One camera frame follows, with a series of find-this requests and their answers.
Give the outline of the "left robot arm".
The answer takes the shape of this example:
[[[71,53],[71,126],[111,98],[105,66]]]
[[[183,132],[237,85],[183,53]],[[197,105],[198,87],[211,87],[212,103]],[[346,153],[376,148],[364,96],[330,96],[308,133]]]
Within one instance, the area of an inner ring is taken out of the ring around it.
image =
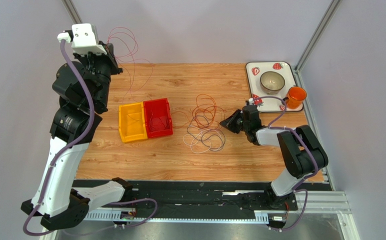
[[[98,43],[103,54],[74,53],[56,73],[52,89],[59,95],[59,109],[50,128],[50,149],[41,183],[34,197],[21,204],[29,218],[40,217],[47,233],[79,225],[101,206],[128,200],[132,184],[121,178],[96,187],[73,188],[80,160],[107,112],[111,77],[122,73],[111,43]]]

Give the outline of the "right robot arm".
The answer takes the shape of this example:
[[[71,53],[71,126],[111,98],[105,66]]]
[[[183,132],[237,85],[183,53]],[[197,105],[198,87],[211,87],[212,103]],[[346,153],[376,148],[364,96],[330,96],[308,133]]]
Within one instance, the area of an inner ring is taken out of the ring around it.
[[[221,121],[220,126],[235,134],[244,132],[254,145],[280,148],[285,169],[270,183],[268,193],[274,196],[284,197],[292,193],[304,180],[329,163],[325,150],[310,126],[265,126],[255,105],[236,110]]]

